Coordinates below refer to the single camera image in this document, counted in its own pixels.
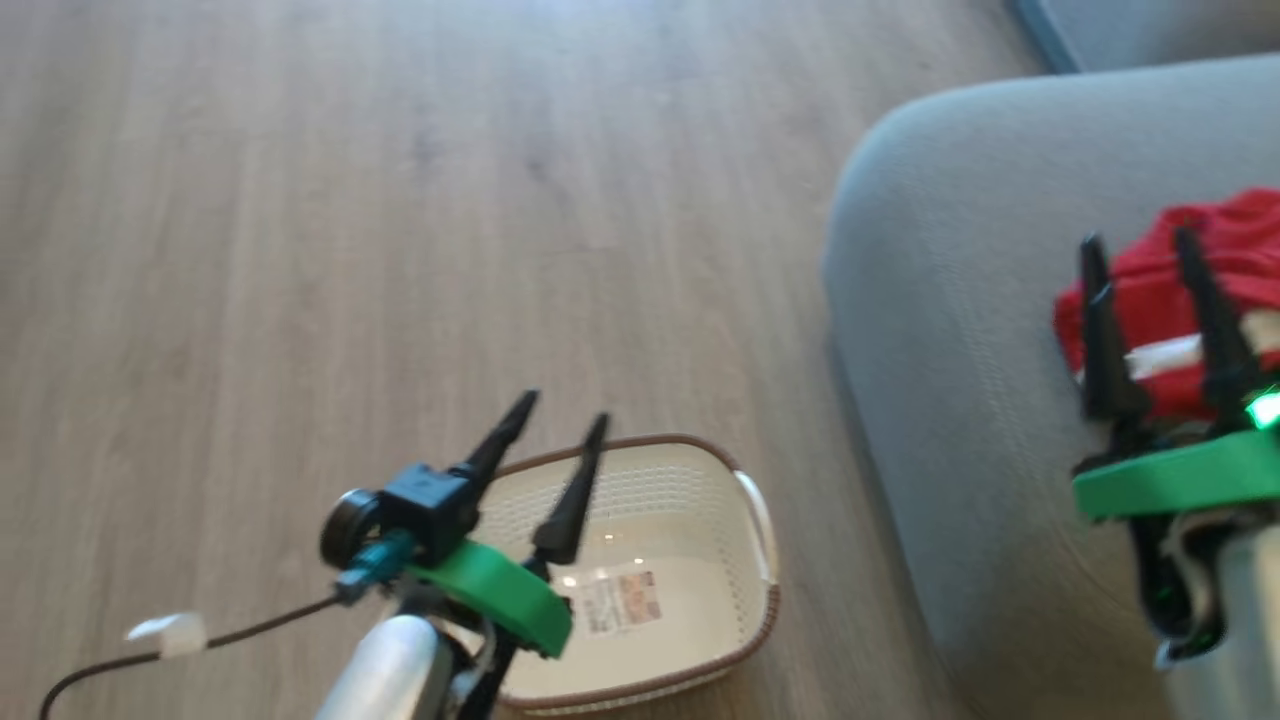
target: cable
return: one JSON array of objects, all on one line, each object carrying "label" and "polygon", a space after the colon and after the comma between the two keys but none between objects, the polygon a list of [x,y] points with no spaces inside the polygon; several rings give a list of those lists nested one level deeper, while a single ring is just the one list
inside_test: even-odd
[{"label": "cable", "polygon": [[[274,630],[280,625],[287,625],[294,620],[301,620],[307,615],[315,615],[326,607],[338,605],[340,598],[338,596],[326,597],[319,602],[312,602],[311,605],[305,605],[297,610],[291,610],[284,615],[271,618],[259,623],[257,625],[250,625],[243,630],[236,630],[234,633],[227,633],[225,635],[218,635],[211,638],[205,643],[205,650],[212,650],[215,647],[223,647],[232,643],[237,643],[243,639],[252,638],[253,635],[260,635],[268,630]],[[49,720],[50,712],[54,708],[54,701],[58,696],[63,693],[67,688],[74,685],[76,683],[83,680],[84,678],[92,678],[93,675],[101,675],[102,673],[110,673],[111,670],[123,670],[125,667],[133,667],[134,665],[146,665],[147,662],[156,662],[161,660],[159,652],[143,652],[138,655],[129,655],[125,657],[118,657],[115,660],[108,660],[106,662],[99,662],[96,665],[90,665],[88,667],[82,667],[70,675],[67,675],[61,680],[49,689],[49,694],[45,696],[44,702],[40,703],[40,720]]]}]

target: gray fabric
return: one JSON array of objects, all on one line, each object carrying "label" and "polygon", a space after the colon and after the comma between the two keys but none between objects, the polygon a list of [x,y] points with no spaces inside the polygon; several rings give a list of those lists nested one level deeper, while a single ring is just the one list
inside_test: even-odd
[{"label": "gray fabric", "polygon": [[1280,50],[1277,0],[1018,0],[1060,72]]},{"label": "gray fabric", "polygon": [[1167,717],[1102,447],[1051,329],[1076,243],[1280,186],[1280,55],[1014,81],[897,110],[840,184],[833,332],[940,653],[993,719]]}]

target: white stripe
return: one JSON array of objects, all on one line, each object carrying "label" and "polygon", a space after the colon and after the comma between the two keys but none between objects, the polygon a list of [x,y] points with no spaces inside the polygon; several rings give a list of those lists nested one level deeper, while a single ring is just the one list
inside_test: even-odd
[{"label": "white stripe", "polygon": [[[1240,329],[1258,354],[1280,351],[1280,310],[1254,310],[1240,320]],[[1199,333],[1162,340],[1134,347],[1125,355],[1129,374],[1146,379],[1169,370],[1190,368],[1201,361]],[[1084,370],[1075,374],[1075,382],[1084,382]]]}]

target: brown basket rim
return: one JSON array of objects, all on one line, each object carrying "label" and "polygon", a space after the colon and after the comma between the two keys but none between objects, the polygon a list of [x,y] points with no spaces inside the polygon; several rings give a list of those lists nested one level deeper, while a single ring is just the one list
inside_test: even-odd
[{"label": "brown basket rim", "polygon": [[[730,470],[735,473],[742,471],[742,469],[733,460],[733,457],[728,452],[722,450],[719,446],[709,441],[705,441],[700,437],[689,434],[663,433],[663,434],[620,438],[607,442],[604,445],[604,448],[623,450],[627,447],[644,447],[649,445],[689,445],[699,450],[704,450],[710,455],[714,455],[716,459],[723,462]],[[561,460],[573,457],[577,454],[579,448],[568,447],[564,450],[558,450],[556,452],[548,452],[545,455],[530,457],[529,460],[522,460],[520,462],[515,462],[512,465],[502,468],[495,475],[495,479],[515,473],[522,473],[525,470],[538,468],[540,465],[547,465],[549,462],[558,462]],[[522,700],[502,693],[500,696],[502,703],[516,710],[535,711],[535,710],[556,710],[564,707],[576,707],[582,705],[595,705],[602,702],[613,702],[627,697],[634,697],[659,691],[671,685],[677,685],[700,678],[703,675],[718,673],[721,670],[727,670],[735,665],[739,665],[751,655],[754,655],[755,651],[759,650],[762,644],[764,644],[764,641],[768,639],[769,634],[773,632],[773,625],[778,620],[778,607],[781,602],[782,602],[782,592],[781,588],[778,587],[777,580],[774,580],[774,583],[769,585],[768,603],[765,605],[764,609],[764,619],[760,621],[760,626],[756,629],[755,635],[753,635],[751,639],[749,639],[742,647],[737,648],[736,651],[717,657],[714,660],[708,660],[707,662],[694,665],[692,667],[678,670],[676,673],[668,673],[666,675],[659,675],[649,680],[630,683],[626,685],[616,685],[612,688],[590,691],[585,693],[572,693],[572,694],[556,696],[549,698],[536,698],[536,700]]]}]

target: printed label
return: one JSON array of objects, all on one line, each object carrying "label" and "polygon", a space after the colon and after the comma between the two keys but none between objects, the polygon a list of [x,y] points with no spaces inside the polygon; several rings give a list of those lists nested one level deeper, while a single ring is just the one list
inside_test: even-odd
[{"label": "printed label", "polygon": [[614,635],[662,619],[653,573],[579,580],[576,603],[588,635]]}]

